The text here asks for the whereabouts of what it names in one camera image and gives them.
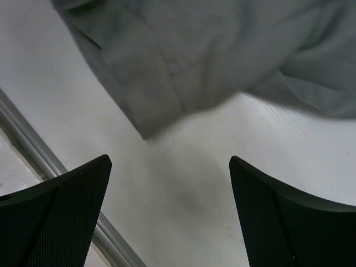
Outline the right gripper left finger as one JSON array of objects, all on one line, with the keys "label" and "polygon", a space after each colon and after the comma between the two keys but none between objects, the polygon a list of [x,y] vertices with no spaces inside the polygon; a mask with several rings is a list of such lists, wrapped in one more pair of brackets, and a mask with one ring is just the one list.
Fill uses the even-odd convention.
[{"label": "right gripper left finger", "polygon": [[1,266],[84,266],[111,167],[102,155],[1,196]]}]

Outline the grey pleated skirt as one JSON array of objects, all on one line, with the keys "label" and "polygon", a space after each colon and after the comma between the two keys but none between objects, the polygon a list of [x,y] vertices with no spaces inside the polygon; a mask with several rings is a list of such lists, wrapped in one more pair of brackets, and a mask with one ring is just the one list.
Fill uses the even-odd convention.
[{"label": "grey pleated skirt", "polygon": [[53,1],[143,138],[239,91],[355,118],[354,1]]}]

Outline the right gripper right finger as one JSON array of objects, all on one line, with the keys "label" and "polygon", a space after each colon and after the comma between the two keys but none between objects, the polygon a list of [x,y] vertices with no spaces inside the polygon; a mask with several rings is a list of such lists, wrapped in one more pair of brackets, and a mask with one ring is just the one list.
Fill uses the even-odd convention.
[{"label": "right gripper right finger", "polygon": [[250,266],[355,266],[355,206],[303,192],[237,156],[229,170]]}]

